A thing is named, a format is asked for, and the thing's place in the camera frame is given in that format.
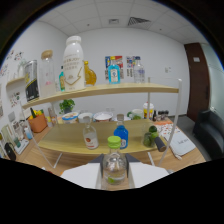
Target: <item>brown door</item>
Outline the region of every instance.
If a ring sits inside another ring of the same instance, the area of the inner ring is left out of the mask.
[[[184,45],[190,73],[190,96],[187,116],[196,121],[200,110],[209,107],[210,81],[203,50],[199,43]]]

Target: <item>wooden shelf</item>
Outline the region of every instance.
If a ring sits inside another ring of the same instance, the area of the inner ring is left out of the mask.
[[[144,124],[153,124],[148,119],[124,121],[125,128],[129,132],[128,147],[121,150],[122,153],[133,153],[142,151],[153,151],[156,148],[147,148],[141,144],[142,126]],[[114,130],[117,127],[117,122],[93,122],[91,123],[96,128],[99,146],[96,149],[90,150],[86,148],[83,139],[83,128],[85,124],[58,124],[51,128],[44,138],[38,143],[39,147],[51,149],[54,151],[74,153],[82,155],[99,155],[107,154],[109,148],[107,146],[107,138],[113,136]]]
[[[146,92],[156,92],[156,93],[178,93],[177,88],[154,84],[154,83],[121,83],[121,84],[104,84],[96,85],[92,87],[86,87],[85,89],[73,92],[59,92],[51,97],[43,99],[35,99],[27,104],[23,105],[23,108],[32,107],[35,105],[54,102],[64,99],[86,97],[86,96],[96,96],[96,95],[107,95],[107,94],[118,94],[118,93],[146,93]]]
[[[24,77],[20,77],[20,78],[18,78],[18,79],[13,79],[13,80],[9,81],[9,82],[6,84],[6,86],[9,86],[9,85],[11,85],[11,84],[13,84],[13,83],[16,83],[16,82],[19,82],[19,81],[22,81],[22,80],[24,80]]]

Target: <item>box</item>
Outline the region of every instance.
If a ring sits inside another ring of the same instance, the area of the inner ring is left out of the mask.
[[[38,117],[28,121],[29,121],[31,130],[35,133],[42,132],[44,128],[47,127],[47,121],[45,119],[44,114],[41,114]]]

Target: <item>white wall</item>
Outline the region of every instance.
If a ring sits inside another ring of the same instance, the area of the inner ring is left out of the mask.
[[[180,114],[187,113],[189,98],[189,68],[184,46],[177,41],[157,33],[131,28],[105,28],[80,33],[81,46],[85,60],[97,75],[96,84],[108,83],[105,80],[105,56],[122,55],[125,79],[121,82],[133,82],[133,77],[127,76],[126,56],[132,54],[141,56],[145,67],[146,77],[181,78],[183,80],[183,94]],[[165,73],[165,67],[171,67],[170,73]],[[151,82],[168,84],[177,87],[177,81],[152,79]],[[147,101],[147,94],[119,94],[92,96],[75,99],[75,109],[99,112],[107,107],[115,108],[117,113],[127,114],[135,108],[142,108]],[[151,102],[157,110],[176,111],[177,94],[152,93]]]
[[[126,56],[141,56],[141,62],[145,67],[146,78],[148,76],[163,78],[181,78],[183,80],[183,94],[180,114],[186,114],[189,98],[189,70],[184,46],[177,41],[157,33],[131,28],[106,28],[87,31],[79,34],[82,38],[81,46],[85,60],[89,61],[89,67],[97,74],[96,84],[108,83],[105,80],[105,56],[122,55],[124,62],[124,76],[122,82],[133,82],[133,78],[127,77]],[[27,61],[38,60],[46,49],[53,50],[55,75],[61,72],[63,53],[68,37],[61,31],[43,22],[36,22],[30,26],[17,40],[11,49],[15,52],[23,51]],[[9,63],[10,72],[16,72],[18,62]],[[165,67],[171,67],[171,72],[165,73]],[[167,84],[177,87],[177,81],[152,79],[151,82]],[[17,119],[20,107],[11,108],[9,96],[13,92],[20,91],[26,103],[25,83],[23,81],[6,88],[7,76],[0,78],[2,83],[2,103],[4,117],[0,118],[0,129],[9,123],[8,114],[15,111]],[[147,94],[118,94],[107,96],[92,96],[74,99],[76,110],[88,110],[93,113],[106,110],[107,107],[115,108],[117,113],[127,114],[135,108],[142,108],[147,101]],[[151,102],[157,110],[169,110],[170,115],[175,114],[177,94],[151,94]],[[59,102],[55,104],[56,112],[59,112]]]

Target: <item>green plant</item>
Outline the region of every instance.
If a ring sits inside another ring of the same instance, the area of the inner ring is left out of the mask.
[[[69,108],[69,109],[73,109],[73,107],[75,106],[75,102],[72,99],[69,100],[64,100],[62,103],[59,104],[61,112],[59,112],[59,114],[64,113],[64,110]]]

